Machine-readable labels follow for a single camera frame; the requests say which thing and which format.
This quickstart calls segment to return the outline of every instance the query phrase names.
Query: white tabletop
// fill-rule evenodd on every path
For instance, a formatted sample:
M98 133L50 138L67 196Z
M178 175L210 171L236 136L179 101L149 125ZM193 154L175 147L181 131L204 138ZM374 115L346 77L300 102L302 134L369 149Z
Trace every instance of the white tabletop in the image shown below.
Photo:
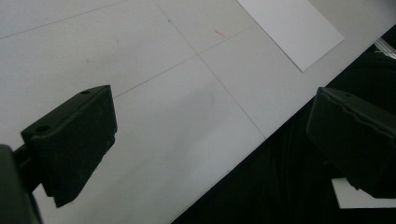
M396 23L393 0L310 0L345 40L303 73L235 0L3 0L0 143L111 84L119 132L45 223L170 223Z

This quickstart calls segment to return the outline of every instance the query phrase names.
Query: white surface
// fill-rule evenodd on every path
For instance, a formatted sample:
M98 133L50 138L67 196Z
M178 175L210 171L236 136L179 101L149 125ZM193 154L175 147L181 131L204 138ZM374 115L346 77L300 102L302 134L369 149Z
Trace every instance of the white surface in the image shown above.
M344 40L307 0L238 2L301 71Z
M29 13L58 14L47 2ZM346 40L301 73L234 0L84 1L88 13L0 39L0 142L20 146L19 132L52 108L111 84L116 145L66 207L38 188L44 221L169 223L396 22L389 1L375 2L389 6L312 0Z
M166 223L264 140L199 57L115 107L116 145L73 204L56 210L41 201L47 223Z
M396 207L396 199L376 199L370 194L353 188L346 178L332 180L338 204L342 209L351 208L391 208Z
M81 90L111 84L113 95L194 55L156 4L134 0L0 41L0 140Z
M197 52L255 24L235 1L155 0Z
M123 1L125 0L2 0L0 38Z

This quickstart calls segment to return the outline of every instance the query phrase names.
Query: paper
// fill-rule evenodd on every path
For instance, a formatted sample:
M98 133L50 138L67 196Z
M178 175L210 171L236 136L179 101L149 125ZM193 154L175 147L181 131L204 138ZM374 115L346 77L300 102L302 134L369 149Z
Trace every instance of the paper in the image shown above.
M307 0L238 0L303 72L344 40Z
M346 178L333 179L332 185L342 209L396 207L396 199L376 199L361 189L353 188Z

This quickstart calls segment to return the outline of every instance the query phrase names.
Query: screw hole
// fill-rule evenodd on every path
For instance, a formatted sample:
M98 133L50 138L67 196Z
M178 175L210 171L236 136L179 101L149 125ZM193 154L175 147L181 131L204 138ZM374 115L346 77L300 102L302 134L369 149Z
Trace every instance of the screw hole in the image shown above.
M43 133L43 132L46 132L49 128L50 128L50 126L43 125L43 126L38 127L37 129L35 129L35 131L38 133Z

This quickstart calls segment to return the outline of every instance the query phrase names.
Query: black cloth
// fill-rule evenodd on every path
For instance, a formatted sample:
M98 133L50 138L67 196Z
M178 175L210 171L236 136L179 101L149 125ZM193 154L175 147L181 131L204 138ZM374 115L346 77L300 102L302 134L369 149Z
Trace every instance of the black cloth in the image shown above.
M396 114L396 61L369 49L328 87ZM313 101L174 223L395 223L396 209L339 209L343 176L306 134Z
M387 41L394 49L396 49L396 25L394 25L382 38Z

